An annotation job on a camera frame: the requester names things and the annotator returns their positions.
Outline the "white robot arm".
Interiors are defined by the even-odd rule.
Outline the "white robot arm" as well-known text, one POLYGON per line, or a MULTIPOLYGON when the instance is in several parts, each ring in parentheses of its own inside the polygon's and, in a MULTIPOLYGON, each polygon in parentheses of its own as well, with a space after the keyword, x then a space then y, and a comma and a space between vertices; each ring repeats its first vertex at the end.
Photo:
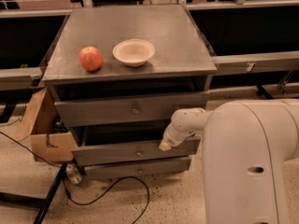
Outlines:
POLYGON ((180 109, 159 149, 203 133, 206 224, 290 224, 283 163, 299 157, 299 100, 238 100, 180 109))

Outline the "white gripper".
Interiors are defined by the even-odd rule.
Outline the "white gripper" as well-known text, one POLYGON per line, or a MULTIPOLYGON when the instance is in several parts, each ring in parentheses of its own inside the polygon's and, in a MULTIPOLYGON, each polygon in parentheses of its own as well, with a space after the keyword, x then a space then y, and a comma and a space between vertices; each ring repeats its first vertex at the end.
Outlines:
POLYGON ((169 124, 164 131, 163 139, 159 145, 162 151, 168 151, 172 147, 179 146, 186 138, 195 134, 195 130, 187 130, 186 128, 176 127, 169 124))

